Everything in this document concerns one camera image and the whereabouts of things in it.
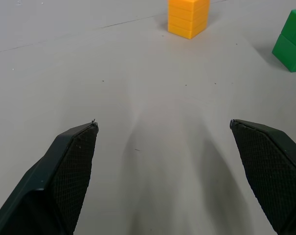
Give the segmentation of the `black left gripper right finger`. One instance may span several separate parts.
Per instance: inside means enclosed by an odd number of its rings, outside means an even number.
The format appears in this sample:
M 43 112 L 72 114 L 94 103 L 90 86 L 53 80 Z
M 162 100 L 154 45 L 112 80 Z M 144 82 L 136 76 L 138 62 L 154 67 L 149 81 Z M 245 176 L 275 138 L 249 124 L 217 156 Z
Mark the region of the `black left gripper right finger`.
M 274 231 L 296 235 L 296 143 L 283 131 L 233 119 L 247 181 Z

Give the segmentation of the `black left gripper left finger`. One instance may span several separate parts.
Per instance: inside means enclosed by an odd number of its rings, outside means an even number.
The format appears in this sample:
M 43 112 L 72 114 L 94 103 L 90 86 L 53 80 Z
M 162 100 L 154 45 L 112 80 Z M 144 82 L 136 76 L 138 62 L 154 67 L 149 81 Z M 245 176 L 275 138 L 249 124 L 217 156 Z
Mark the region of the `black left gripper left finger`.
M 91 178 L 95 121 L 59 134 L 0 208 L 0 235 L 71 235 Z

